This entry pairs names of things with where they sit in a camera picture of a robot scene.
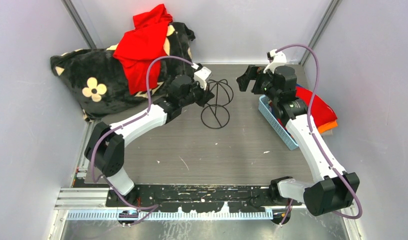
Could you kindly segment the light blue plastic basket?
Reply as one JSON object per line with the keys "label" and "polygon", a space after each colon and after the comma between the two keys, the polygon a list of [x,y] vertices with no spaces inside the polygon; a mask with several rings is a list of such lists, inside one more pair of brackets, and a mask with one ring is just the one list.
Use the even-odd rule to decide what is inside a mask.
{"label": "light blue plastic basket", "polygon": [[293,137],[284,129],[284,127],[278,122],[275,116],[271,112],[271,107],[269,106],[269,98],[265,95],[261,95],[258,100],[258,110],[262,116],[266,119],[269,125],[277,133],[280,139],[288,147],[289,150],[295,150],[299,146]]}

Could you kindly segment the red bucket hat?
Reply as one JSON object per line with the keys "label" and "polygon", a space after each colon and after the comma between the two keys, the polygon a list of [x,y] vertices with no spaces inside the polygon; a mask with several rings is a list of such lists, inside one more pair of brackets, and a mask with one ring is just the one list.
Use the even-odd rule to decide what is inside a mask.
{"label": "red bucket hat", "polygon": [[[299,84],[296,85],[296,96],[302,99],[308,106],[310,105],[310,100],[312,92]],[[337,121],[337,115],[334,110],[327,105],[318,95],[314,97],[313,104],[311,107],[311,115],[313,117],[314,123],[318,128],[320,125],[326,124],[331,121]]]}

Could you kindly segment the orange hat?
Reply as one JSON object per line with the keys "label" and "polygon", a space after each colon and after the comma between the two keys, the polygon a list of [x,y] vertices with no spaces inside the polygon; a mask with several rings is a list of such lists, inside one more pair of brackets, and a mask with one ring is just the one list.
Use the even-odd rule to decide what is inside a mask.
{"label": "orange hat", "polygon": [[338,123],[336,120],[324,123],[317,127],[317,130],[320,134],[331,134],[334,128],[338,127]]}

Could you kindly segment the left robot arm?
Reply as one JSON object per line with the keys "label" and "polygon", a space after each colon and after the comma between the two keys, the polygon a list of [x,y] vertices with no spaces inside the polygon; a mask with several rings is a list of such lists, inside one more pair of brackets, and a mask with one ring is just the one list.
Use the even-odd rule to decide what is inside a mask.
{"label": "left robot arm", "polygon": [[135,184],[124,169],[125,147],[152,129],[168,124],[178,117],[186,106],[203,107],[214,94],[206,86],[187,75],[178,75],[169,85],[166,95],[155,100],[145,109],[123,121],[98,123],[89,138],[84,156],[98,168],[118,194],[125,206],[138,200]]}

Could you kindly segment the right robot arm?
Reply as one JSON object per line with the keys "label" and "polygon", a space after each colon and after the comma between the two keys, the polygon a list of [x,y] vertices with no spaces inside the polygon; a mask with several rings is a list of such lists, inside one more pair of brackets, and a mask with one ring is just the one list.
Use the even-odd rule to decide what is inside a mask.
{"label": "right robot arm", "polygon": [[293,200],[306,205],[313,216],[335,213],[355,203],[359,218],[363,211],[357,197],[360,179],[355,172],[347,172],[334,157],[320,135],[311,108],[297,97],[297,75],[292,67],[281,65],[274,70],[249,65],[244,74],[236,79],[239,90],[244,92],[253,80],[251,92],[264,95],[271,101],[274,121],[280,124],[297,143],[306,160],[313,182],[295,180],[291,176],[274,179],[270,183],[269,198],[275,205]]}

